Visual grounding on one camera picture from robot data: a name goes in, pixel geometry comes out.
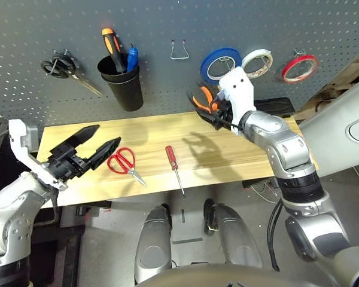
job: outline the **red tape roll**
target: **red tape roll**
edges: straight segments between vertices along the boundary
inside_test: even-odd
[[[287,78],[287,73],[296,65],[298,65],[301,62],[311,62],[310,69],[305,72],[304,74],[301,74],[298,77],[295,78]],[[318,69],[319,61],[314,55],[304,55],[297,57],[290,61],[286,67],[282,71],[282,79],[286,83],[299,83],[307,79],[309,76],[311,76],[313,73],[315,73]]]

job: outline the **gray pegboard wall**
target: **gray pegboard wall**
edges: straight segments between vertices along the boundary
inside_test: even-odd
[[[97,71],[107,55],[101,30],[140,52],[144,105],[123,111]],[[186,39],[188,60],[170,59]],[[170,114],[192,110],[202,60],[233,47],[242,58],[265,48],[274,63],[252,80],[256,99],[289,97],[298,110],[359,53],[359,0],[9,0],[0,1],[0,114],[39,126]],[[73,79],[47,77],[40,61],[67,48],[102,98]],[[318,72],[299,84],[281,81],[295,48],[319,58]]]

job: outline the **wooden board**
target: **wooden board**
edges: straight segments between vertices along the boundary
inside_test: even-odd
[[[285,120],[293,131],[301,134],[293,118]],[[136,170],[147,187],[133,176],[111,172],[104,163],[95,171],[89,170],[81,178],[69,181],[69,188],[59,195],[59,205],[178,189],[175,172],[166,156],[167,145],[173,146],[184,188],[273,175],[262,149],[226,129],[216,131],[195,112],[46,127],[37,159],[46,161],[49,150],[91,124],[99,124],[100,128],[77,148],[78,155],[90,157],[104,142],[121,136],[120,146],[134,151]]]

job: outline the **red screwdriver handle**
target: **red screwdriver handle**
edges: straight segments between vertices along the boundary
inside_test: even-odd
[[[168,155],[168,159],[170,162],[170,165],[172,166],[172,170],[175,170],[178,168],[177,161],[175,159],[174,151],[171,145],[168,145],[166,148],[166,154]]]

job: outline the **orange screwdriver handle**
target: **orange screwdriver handle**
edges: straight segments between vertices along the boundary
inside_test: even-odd
[[[115,64],[117,72],[124,73],[126,69],[122,61],[120,45],[113,30],[110,28],[102,29],[102,37],[104,38],[105,46]]]
[[[171,145],[168,145],[166,148],[166,154],[168,155],[168,159],[170,162],[170,165],[172,166],[172,170],[175,170],[178,168],[177,160],[175,159],[174,151]]]

